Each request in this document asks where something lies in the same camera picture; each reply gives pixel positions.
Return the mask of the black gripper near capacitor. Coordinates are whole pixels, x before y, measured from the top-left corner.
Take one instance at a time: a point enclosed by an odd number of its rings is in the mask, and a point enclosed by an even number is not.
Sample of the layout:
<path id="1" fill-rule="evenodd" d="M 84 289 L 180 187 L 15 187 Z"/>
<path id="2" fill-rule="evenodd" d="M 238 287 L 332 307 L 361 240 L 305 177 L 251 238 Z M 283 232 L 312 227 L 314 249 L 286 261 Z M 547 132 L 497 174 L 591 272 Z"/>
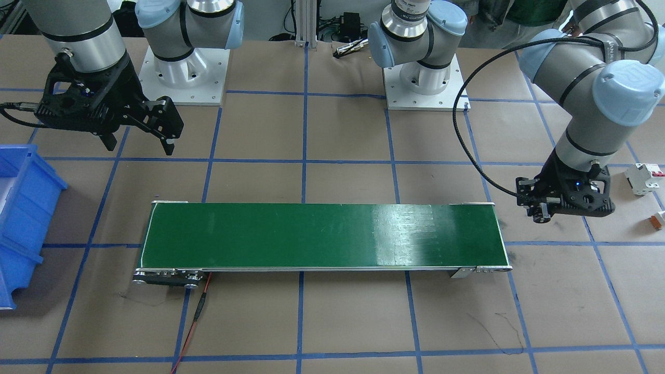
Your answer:
<path id="1" fill-rule="evenodd" d="M 534 223 L 548 223 L 551 216 L 590 216 L 592 213 L 592 170 L 570 168 L 552 153 L 539 175 L 530 181 L 530 215 Z"/>

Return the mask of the black gripper near bin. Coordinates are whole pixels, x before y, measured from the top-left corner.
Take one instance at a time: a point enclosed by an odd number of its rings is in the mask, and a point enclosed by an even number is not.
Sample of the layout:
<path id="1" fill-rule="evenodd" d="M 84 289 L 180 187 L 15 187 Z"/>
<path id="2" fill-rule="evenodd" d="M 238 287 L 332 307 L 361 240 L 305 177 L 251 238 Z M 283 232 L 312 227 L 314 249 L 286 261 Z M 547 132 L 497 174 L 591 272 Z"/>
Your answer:
<path id="1" fill-rule="evenodd" d="M 157 137 L 167 156 L 184 128 L 169 96 L 147 100 L 127 52 L 105 69 L 78 73 L 78 130 L 96 135 L 114 151 L 120 125 L 135 126 Z"/>

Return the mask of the silver robot arm near capacitor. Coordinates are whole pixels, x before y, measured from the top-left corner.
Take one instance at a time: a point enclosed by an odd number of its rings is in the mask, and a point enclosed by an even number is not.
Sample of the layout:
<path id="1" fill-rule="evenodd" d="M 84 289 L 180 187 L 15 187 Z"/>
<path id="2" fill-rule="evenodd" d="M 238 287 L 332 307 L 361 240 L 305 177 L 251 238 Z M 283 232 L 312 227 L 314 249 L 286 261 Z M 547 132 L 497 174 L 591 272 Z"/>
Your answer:
<path id="1" fill-rule="evenodd" d="M 521 50 L 522 72 L 571 116 L 541 172 L 516 180 L 517 205 L 536 223 L 556 213 L 613 213 L 607 166 L 663 97 L 663 74 L 655 67 L 663 58 L 663 26 L 644 2 L 570 4 L 581 36 L 546 29 L 502 52 Z M 403 66 L 411 91 L 442 92 L 469 14 L 455 2 L 392 1 L 368 28 L 372 57 L 382 68 Z"/>

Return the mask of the silver robot arm near bin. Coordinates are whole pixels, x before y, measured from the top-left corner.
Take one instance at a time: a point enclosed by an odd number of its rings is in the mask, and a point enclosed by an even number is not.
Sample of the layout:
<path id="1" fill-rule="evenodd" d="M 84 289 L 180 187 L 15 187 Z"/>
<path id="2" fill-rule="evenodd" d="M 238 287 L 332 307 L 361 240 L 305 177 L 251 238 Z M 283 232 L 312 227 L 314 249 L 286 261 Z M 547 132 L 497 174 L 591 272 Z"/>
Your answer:
<path id="1" fill-rule="evenodd" d="M 116 16 L 107 1 L 24 1 L 29 16 L 54 52 L 40 102 L 3 103 L 9 110 L 33 113 L 34 128 L 87 132 L 107 150 L 115 132 L 134 126 L 152 134 L 167 155 L 184 128 L 167 95 L 150 99 L 147 79 L 162 91 L 197 89 L 218 79 L 204 50 L 230 50 L 243 41 L 240 1 L 124 2 Z"/>

